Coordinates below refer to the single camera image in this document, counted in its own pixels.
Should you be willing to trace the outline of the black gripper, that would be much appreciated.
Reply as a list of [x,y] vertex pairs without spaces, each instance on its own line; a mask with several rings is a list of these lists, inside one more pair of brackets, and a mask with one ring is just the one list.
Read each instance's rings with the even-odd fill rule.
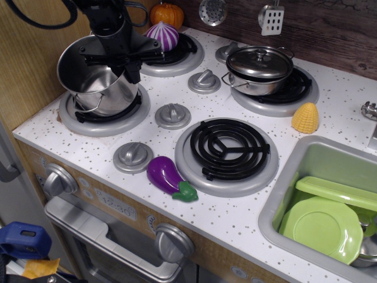
[[141,65],[163,58],[161,42],[140,35],[125,19],[91,19],[95,38],[79,47],[87,65],[106,65],[129,83],[139,83]]

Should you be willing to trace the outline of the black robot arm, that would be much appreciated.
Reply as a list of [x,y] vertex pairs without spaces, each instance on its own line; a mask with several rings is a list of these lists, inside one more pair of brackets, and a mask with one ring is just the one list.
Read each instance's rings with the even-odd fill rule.
[[94,42],[80,48],[88,66],[106,65],[129,83],[140,82],[143,62],[163,56],[158,40],[140,35],[134,28],[148,22],[145,6],[133,1],[74,1],[89,20]]

